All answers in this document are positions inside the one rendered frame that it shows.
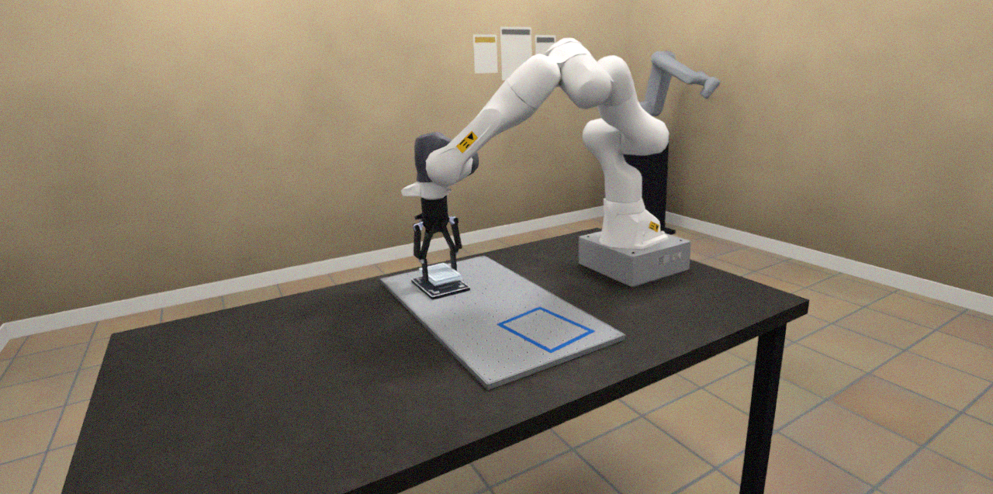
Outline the blue tape outline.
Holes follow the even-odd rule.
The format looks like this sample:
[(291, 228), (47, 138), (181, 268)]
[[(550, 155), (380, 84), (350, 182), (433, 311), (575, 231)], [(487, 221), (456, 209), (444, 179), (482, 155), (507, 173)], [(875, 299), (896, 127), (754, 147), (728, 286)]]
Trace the blue tape outline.
[[(507, 327), (506, 325), (504, 325), (504, 324), (506, 324), (507, 322), (510, 322), (510, 321), (512, 321), (512, 320), (518, 320), (518, 318), (519, 318), (519, 317), (522, 317), (522, 316), (524, 316), (524, 315), (527, 315), (527, 314), (529, 314), (529, 313), (534, 313), (535, 311), (537, 311), (537, 310), (539, 310), (539, 309), (541, 309), (542, 311), (544, 311), (544, 313), (549, 313), (549, 314), (551, 314), (551, 315), (555, 315), (556, 317), (558, 317), (558, 318), (560, 318), (561, 320), (565, 320), (565, 321), (567, 321), (567, 322), (570, 322), (570, 323), (571, 323), (571, 324), (573, 324), (573, 325), (576, 325), (576, 326), (579, 326), (580, 328), (583, 328), (584, 330), (586, 330), (586, 332), (585, 332), (585, 333), (583, 333), (583, 334), (581, 334), (581, 335), (580, 335), (580, 336), (578, 336), (578, 337), (575, 337), (575, 338), (573, 338), (572, 340), (569, 340), (569, 341), (567, 341), (567, 342), (565, 342), (565, 343), (563, 343), (563, 344), (560, 344), (560, 345), (559, 345), (559, 346), (557, 346), (557, 347), (554, 347), (554, 348), (552, 348), (552, 349), (549, 349), (548, 347), (544, 347), (544, 346), (543, 346), (542, 344), (539, 344), (539, 343), (537, 343), (537, 342), (536, 342), (535, 340), (532, 340), (531, 338), (528, 338), (528, 337), (525, 337), (525, 336), (524, 336), (523, 334), (521, 334), (521, 333), (518, 333), (517, 331), (515, 331), (515, 330), (512, 330), (512, 329), (511, 329), (510, 327)], [(591, 334), (591, 333), (593, 333), (593, 332), (595, 332), (595, 330), (591, 330), (590, 328), (588, 328), (588, 327), (586, 327), (586, 326), (583, 326), (583, 325), (581, 325), (580, 323), (577, 323), (577, 322), (574, 322), (573, 320), (568, 320), (567, 318), (565, 318), (565, 317), (563, 317), (562, 315), (558, 315), (558, 314), (556, 314), (556, 313), (551, 313), (551, 311), (549, 311), (549, 310), (548, 310), (548, 309), (546, 309), (546, 308), (542, 308), (541, 306), (539, 306), (539, 307), (537, 307), (537, 308), (535, 308), (535, 309), (532, 309), (531, 311), (528, 311), (527, 313), (522, 313), (521, 315), (517, 315), (517, 316), (515, 316), (515, 317), (512, 317), (512, 318), (510, 318), (510, 320), (506, 320), (506, 321), (503, 321), (503, 322), (500, 322), (500, 323), (498, 323), (498, 324), (497, 324), (497, 326), (500, 326), (501, 328), (504, 328), (504, 329), (506, 329), (506, 330), (508, 330), (508, 331), (510, 331), (511, 333), (514, 333), (514, 334), (515, 334), (515, 335), (517, 335), (518, 337), (521, 337), (521, 338), (524, 338), (524, 340), (526, 340), (526, 341), (528, 341), (528, 342), (531, 342), (531, 344), (534, 344), (534, 345), (536, 345), (537, 347), (540, 347), (541, 349), (543, 349), (544, 351), (548, 351), (549, 353), (553, 353), (553, 352), (556, 352), (556, 351), (558, 351), (559, 349), (561, 349), (562, 347), (566, 347), (567, 345), (569, 345), (569, 344), (572, 344), (572, 343), (573, 343), (573, 342), (575, 342), (576, 340), (580, 340), (581, 338), (583, 338), (583, 337), (586, 337), (586, 335), (589, 335), (589, 334)]]

